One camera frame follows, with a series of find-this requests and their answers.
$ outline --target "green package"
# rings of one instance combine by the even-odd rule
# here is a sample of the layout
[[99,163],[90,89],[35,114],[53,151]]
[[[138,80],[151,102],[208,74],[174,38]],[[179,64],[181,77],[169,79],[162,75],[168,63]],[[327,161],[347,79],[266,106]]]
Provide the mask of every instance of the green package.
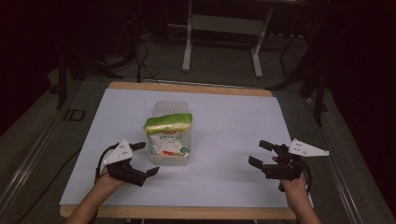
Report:
[[190,154],[191,113],[150,118],[143,127],[151,155],[187,157]]

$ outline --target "clear plastic box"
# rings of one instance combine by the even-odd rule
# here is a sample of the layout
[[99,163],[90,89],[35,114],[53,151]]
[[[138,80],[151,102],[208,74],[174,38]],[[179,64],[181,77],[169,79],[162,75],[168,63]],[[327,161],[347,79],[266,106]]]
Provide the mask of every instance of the clear plastic box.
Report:
[[[152,117],[156,118],[170,114],[190,112],[191,111],[189,110],[189,105],[187,102],[159,101],[154,105]],[[189,128],[188,138],[190,154],[187,157],[152,155],[149,153],[149,147],[147,147],[147,153],[150,161],[155,165],[186,165],[191,155],[191,126]]]

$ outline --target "hand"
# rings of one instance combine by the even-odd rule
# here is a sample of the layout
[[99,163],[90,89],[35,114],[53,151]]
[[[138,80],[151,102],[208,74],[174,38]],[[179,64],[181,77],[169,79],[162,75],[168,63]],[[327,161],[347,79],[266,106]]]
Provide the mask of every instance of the hand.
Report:
[[94,217],[101,203],[110,197],[117,188],[123,184],[125,184],[125,182],[111,177],[105,167],[96,179],[90,192],[88,192],[81,203],[73,211],[72,215],[66,220],[66,223],[88,223]]
[[290,210],[297,216],[301,224],[321,223],[308,199],[304,174],[301,174],[298,179],[280,180],[280,183],[285,189],[286,201]]
[[117,189],[124,184],[125,182],[111,177],[108,173],[107,167],[103,168],[101,174],[95,181],[95,185],[98,185],[101,188]]

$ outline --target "white triangular tag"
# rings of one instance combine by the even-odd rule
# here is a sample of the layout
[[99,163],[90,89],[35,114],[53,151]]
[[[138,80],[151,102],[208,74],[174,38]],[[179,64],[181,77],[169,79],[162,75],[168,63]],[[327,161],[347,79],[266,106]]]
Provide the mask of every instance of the white triangular tag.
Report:
[[109,165],[117,161],[125,161],[132,158],[132,150],[129,142],[124,139],[119,145],[113,149],[111,154],[103,161],[104,165]]
[[303,157],[329,156],[328,150],[312,147],[307,143],[300,142],[294,138],[289,147],[289,153]]

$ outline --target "table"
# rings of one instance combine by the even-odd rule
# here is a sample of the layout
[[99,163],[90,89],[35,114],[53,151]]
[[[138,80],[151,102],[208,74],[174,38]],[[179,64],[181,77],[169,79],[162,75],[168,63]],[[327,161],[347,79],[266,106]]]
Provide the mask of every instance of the table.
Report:
[[237,19],[219,16],[199,15],[192,12],[192,0],[189,1],[188,18],[187,18],[187,42],[184,51],[183,71],[190,71],[191,61],[191,32],[192,29],[207,30],[216,32],[237,33],[244,35],[257,35],[258,40],[254,48],[251,49],[251,57],[253,61],[256,77],[262,77],[262,67],[260,65],[259,51],[262,47],[262,41],[273,9],[270,7],[266,12],[263,21]]

